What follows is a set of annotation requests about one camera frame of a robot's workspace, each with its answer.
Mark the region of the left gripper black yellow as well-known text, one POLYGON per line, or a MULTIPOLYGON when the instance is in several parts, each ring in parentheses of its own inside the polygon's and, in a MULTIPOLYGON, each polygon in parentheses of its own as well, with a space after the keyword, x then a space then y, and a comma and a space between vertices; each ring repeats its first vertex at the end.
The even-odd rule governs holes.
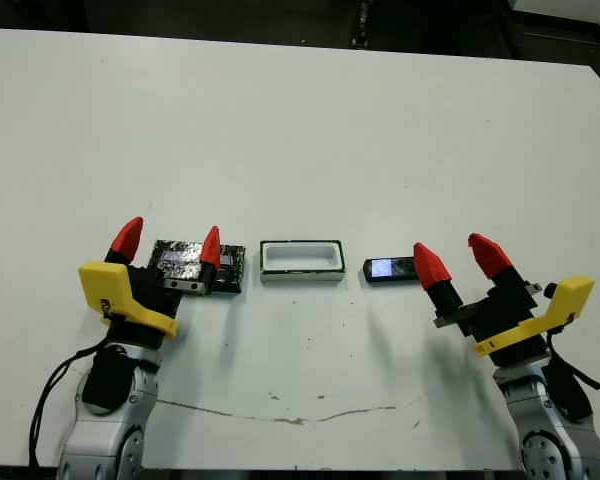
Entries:
POLYGON ((118 232, 104 258, 79 268, 87 305, 100 314, 107 336, 157 350, 178 331, 182 296, 210 295, 221 266, 219 227, 209 230, 200 253, 199 280, 167 278, 156 267, 135 267, 144 220, 134 217, 118 232))

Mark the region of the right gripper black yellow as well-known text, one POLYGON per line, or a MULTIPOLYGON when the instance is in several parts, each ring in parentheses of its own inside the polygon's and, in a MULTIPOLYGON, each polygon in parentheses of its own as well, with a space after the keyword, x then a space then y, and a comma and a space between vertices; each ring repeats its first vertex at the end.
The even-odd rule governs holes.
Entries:
POLYGON ((480 301, 463 305, 442 260, 423 243, 413 246, 416 274, 436 309, 438 328, 456 325, 471 336, 474 352, 489 356, 494 364, 524 362, 546 350, 535 340, 558 332, 578 319, 595 281, 573 276, 543 287, 524 280, 500 245, 471 233, 468 245, 474 258, 495 287, 480 301))

